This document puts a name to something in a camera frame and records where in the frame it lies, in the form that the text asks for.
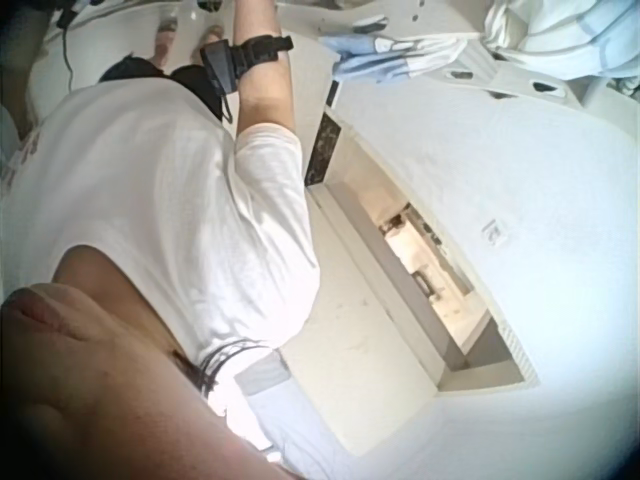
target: bare skin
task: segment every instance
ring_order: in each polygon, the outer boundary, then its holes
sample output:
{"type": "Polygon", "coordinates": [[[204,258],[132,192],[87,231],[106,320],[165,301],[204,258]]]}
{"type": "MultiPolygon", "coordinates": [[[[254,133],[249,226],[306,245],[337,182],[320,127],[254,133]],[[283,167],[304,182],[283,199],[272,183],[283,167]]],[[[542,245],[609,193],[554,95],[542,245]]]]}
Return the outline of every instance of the bare skin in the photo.
{"type": "Polygon", "coordinates": [[[182,347],[149,302],[122,270],[99,250],[86,246],[72,248],[62,258],[52,281],[84,292],[114,320],[133,328],[168,357],[174,351],[184,355],[182,347]]]}

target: person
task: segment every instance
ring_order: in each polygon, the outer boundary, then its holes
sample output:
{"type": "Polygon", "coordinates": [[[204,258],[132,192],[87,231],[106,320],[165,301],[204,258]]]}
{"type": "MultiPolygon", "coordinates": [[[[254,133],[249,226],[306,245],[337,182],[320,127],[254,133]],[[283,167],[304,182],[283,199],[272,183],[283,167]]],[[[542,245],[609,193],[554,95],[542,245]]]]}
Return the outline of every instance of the person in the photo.
{"type": "MultiPolygon", "coordinates": [[[[174,33],[3,172],[2,406],[74,478],[291,478],[198,392],[294,336],[318,289],[288,58],[240,80],[234,143],[204,68],[162,71],[174,33]]],[[[236,0],[234,43],[264,34],[274,1],[236,0]]]]}

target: white fabric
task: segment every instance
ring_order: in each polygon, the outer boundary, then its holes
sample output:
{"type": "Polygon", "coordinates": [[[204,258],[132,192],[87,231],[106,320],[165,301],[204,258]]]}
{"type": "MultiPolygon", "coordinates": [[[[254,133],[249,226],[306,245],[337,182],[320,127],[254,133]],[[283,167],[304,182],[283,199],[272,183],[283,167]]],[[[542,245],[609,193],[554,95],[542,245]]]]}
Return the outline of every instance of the white fabric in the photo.
{"type": "Polygon", "coordinates": [[[278,347],[319,282],[301,169],[300,142],[276,125],[243,132],[234,154],[220,122],[172,81],[74,92],[3,174],[4,290],[50,281],[69,248],[89,245],[191,360],[239,338],[278,347]]]}
{"type": "Polygon", "coordinates": [[[495,0],[485,44],[528,70],[571,80],[640,74],[637,0],[495,0]]]}

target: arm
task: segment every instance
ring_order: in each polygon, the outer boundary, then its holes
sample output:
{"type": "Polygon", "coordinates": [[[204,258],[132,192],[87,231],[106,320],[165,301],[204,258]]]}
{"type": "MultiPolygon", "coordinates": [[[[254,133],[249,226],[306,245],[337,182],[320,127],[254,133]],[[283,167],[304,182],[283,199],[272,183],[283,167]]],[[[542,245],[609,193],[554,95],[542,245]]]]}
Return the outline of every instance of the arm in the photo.
{"type": "MultiPolygon", "coordinates": [[[[233,43],[241,45],[259,35],[281,35],[274,0],[236,0],[233,43]]],[[[238,135],[252,125],[275,123],[294,130],[291,70],[286,53],[277,62],[257,65],[238,85],[238,135]]]]}

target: black strap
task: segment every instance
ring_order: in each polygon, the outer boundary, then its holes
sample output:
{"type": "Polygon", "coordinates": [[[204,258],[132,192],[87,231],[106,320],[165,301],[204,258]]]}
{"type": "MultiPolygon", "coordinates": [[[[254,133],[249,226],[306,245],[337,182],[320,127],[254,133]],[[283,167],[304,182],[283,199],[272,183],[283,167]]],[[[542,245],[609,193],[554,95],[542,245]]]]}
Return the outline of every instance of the black strap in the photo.
{"type": "Polygon", "coordinates": [[[278,52],[293,50],[291,37],[261,35],[250,38],[239,47],[231,47],[236,79],[247,73],[250,68],[266,62],[278,60],[278,52]]]}

